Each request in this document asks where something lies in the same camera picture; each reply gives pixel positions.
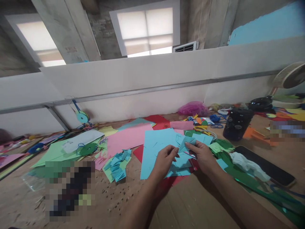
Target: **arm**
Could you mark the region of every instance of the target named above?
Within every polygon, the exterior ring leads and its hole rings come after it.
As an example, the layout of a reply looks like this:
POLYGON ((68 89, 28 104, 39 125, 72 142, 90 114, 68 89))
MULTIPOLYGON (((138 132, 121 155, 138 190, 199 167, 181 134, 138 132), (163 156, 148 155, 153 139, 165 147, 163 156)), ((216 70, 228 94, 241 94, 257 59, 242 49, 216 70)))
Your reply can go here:
POLYGON ((221 169, 208 146, 199 141, 196 141, 195 146, 187 143, 185 145, 190 149, 190 153, 196 155, 202 172, 212 180, 247 229, 288 228, 221 169))
POLYGON ((145 227, 157 186, 168 173, 172 162, 176 161, 175 157, 179 157, 177 153, 178 148, 171 145, 168 145, 158 153, 149 178, 134 201, 128 204, 117 228, 140 229, 145 227))

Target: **black thermos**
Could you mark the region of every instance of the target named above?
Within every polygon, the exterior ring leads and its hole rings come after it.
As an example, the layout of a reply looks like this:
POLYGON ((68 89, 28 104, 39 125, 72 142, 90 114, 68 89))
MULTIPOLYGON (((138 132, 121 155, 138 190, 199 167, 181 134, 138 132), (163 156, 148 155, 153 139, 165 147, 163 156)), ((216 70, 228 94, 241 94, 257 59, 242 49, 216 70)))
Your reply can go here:
POLYGON ((223 130, 223 136, 232 141, 241 140, 253 116, 254 113, 252 110, 232 108, 229 111, 229 117, 225 129, 223 130))

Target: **white fan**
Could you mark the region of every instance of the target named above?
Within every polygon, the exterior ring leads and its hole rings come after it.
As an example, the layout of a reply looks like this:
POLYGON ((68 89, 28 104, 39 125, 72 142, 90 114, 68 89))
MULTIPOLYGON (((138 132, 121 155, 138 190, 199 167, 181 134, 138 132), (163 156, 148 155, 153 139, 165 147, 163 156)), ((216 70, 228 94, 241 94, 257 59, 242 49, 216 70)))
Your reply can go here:
MULTIPOLYGON (((296 62, 284 68, 273 80, 273 96, 278 88, 292 88, 305 81, 305 62, 296 62)), ((273 106, 280 108, 298 108, 302 100, 292 99, 285 96, 273 98, 273 106)))

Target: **black phone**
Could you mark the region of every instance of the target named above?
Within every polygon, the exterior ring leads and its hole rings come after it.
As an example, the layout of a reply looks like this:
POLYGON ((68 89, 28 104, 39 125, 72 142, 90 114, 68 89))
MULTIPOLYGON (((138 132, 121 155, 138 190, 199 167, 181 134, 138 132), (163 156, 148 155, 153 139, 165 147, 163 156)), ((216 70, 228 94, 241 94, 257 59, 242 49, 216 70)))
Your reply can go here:
POLYGON ((272 178, 273 182, 285 187, 288 187, 294 183, 295 177, 293 175, 287 173, 266 159, 258 156, 256 153, 252 152, 246 147, 237 146, 235 151, 245 156, 248 160, 258 164, 261 169, 272 178))

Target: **yellow paper sheet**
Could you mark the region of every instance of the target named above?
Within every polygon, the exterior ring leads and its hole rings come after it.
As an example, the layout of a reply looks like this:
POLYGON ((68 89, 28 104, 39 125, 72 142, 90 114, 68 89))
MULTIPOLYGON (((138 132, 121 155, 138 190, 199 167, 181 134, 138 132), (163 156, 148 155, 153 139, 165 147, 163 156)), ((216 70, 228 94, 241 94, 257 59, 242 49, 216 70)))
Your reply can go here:
POLYGON ((293 113, 293 114, 305 114, 305 110, 302 110, 302 108, 286 109, 286 111, 288 111, 289 113, 293 113))
POLYGON ((105 136, 107 136, 107 137, 118 132, 118 130, 113 129, 112 126, 103 127, 101 129, 99 129, 98 131, 104 133, 105 136))
POLYGON ((305 114, 288 114, 288 116, 299 121, 305 121, 305 114))

